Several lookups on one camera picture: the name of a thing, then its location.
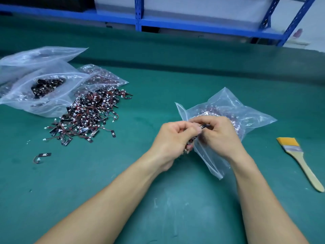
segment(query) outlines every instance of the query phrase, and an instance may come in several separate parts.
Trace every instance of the blue shelf rack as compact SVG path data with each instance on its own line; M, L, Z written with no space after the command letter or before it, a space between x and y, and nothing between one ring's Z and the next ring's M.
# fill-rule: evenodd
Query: blue shelf rack
M144 0L135 0L135 15L130 13L108 11L105 12L105 15L99 15L95 9L90 9L79 13L5 4L0 4L0 11L130 24L135 25L137 31L142 31L142 26L149 26L236 35L249 38L265 38L269 40L276 40L276 46L283 46L315 0L299 0L300 2L303 2L303 6L300 8L297 15L283 34L276 32L271 28L271 16L279 1L280 0L272 1L270 8L267 10L258 28L252 27L250 24L245 22L231 23L229 21L225 22L224 20L198 21L192 19L182 19L179 17L146 15L144 10Z

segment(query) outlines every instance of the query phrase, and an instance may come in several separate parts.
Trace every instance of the person's left hand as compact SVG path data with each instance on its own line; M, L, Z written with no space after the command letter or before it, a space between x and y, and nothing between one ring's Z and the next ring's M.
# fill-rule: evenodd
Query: person's left hand
M184 152L186 143L201 131L200 124L197 123L187 121L165 123L147 153L154 158L160 171L166 171Z

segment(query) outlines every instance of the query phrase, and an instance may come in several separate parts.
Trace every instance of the green table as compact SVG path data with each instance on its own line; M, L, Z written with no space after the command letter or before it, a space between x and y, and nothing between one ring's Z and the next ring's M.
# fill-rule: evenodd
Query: green table
M325 184L325 56L315 51L224 43L0 16L0 56L45 45L89 47L73 65L93 63L130 82L94 142L67 147L49 137L52 119L0 106L0 242L33 243L109 184L150 147L162 123L228 87L278 122L243 143L311 244L325 239L325 194L316 192L276 138L295 137ZM42 164L32 159L52 152ZM246 243L231 171L217 180L196 153L152 184L116 243Z

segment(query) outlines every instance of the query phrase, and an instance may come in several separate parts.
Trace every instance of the open plastic bag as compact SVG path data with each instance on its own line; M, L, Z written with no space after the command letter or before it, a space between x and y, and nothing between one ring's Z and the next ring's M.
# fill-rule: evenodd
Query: open plastic bag
M262 127L276 119L251 107L243 105L227 88L223 88L205 103L198 104L188 110L176 103L181 118L185 121L199 115L226 116L233 123L237 135L242 140L254 128ZM194 141L195 152L203 159L210 172L221 180L230 168L229 163L217 155L208 145Z
M69 96L82 82L89 78L65 61L58 61L48 67L27 74L13 84L11 90L0 98L0 104L41 115L59 117L66 113L74 98ZM36 96L32 89L43 81L60 80L62 84L53 87L44 96Z
M58 61L70 61L86 49L46 46L3 57L0 59L0 97L28 73Z
M117 88L128 83L112 72L94 64L83 65L78 70L90 75L90 78L80 86L80 92L94 90L103 86L113 86Z

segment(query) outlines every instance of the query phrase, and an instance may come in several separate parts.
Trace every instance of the forearm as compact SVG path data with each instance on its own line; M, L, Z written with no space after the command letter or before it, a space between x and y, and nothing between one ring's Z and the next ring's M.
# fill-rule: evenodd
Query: forearm
M230 161L234 170L249 244L307 244L276 199L254 160L245 154Z
M37 244L113 243L154 178L146 154L110 185L50 229Z

